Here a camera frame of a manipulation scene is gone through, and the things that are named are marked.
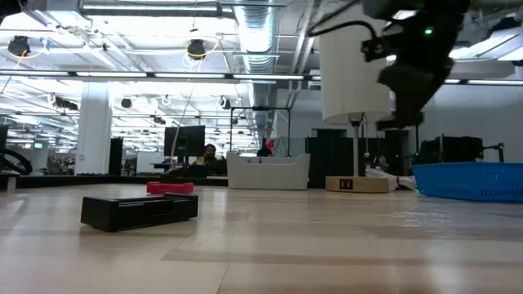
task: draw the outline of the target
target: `black box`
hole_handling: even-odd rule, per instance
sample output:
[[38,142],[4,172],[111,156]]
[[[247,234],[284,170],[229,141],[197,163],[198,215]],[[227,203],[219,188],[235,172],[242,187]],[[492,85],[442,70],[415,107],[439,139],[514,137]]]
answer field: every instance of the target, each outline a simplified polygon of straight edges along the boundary
[[81,222],[115,232],[187,221],[198,216],[198,196],[167,193],[163,197],[105,199],[84,197]]

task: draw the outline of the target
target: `small wooden box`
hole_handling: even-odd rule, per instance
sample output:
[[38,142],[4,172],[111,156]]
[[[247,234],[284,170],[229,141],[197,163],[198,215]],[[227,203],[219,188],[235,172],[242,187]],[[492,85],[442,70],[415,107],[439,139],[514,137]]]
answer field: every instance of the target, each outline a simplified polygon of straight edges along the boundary
[[388,179],[361,176],[327,176],[325,189],[334,192],[389,193]]

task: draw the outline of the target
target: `computer monitor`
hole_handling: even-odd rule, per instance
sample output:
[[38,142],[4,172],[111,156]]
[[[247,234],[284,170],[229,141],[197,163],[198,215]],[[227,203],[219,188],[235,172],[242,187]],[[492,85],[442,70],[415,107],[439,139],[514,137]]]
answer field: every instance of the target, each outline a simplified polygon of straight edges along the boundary
[[[171,156],[172,143],[177,135],[176,127],[165,128],[163,141],[163,155]],[[205,126],[180,127],[177,145],[174,150],[176,156],[204,156],[205,155]]]

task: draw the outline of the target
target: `light wood surface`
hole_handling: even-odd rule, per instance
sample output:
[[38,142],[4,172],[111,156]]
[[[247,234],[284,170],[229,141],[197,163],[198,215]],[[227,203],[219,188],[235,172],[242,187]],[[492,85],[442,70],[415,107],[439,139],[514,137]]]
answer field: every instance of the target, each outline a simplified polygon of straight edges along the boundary
[[144,185],[0,194],[0,293],[523,293],[520,205],[195,193],[198,219],[116,234],[79,223],[82,197],[143,197]]

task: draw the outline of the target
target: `silver ductwork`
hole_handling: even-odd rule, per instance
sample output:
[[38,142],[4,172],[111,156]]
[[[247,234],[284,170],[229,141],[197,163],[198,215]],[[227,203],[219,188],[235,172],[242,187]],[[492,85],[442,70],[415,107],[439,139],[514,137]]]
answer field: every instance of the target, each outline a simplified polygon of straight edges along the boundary
[[85,16],[169,16],[169,17],[211,17],[234,19],[230,7],[214,4],[168,5],[118,0],[84,0],[80,11]]
[[[235,7],[238,21],[238,38],[243,51],[267,53],[272,50],[275,39],[275,10],[272,7]],[[250,74],[274,73],[274,58],[267,56],[244,56],[245,71]],[[265,83],[253,84],[252,106],[275,106],[275,89]],[[267,129],[267,116],[273,113],[254,113],[254,122],[258,129]]]

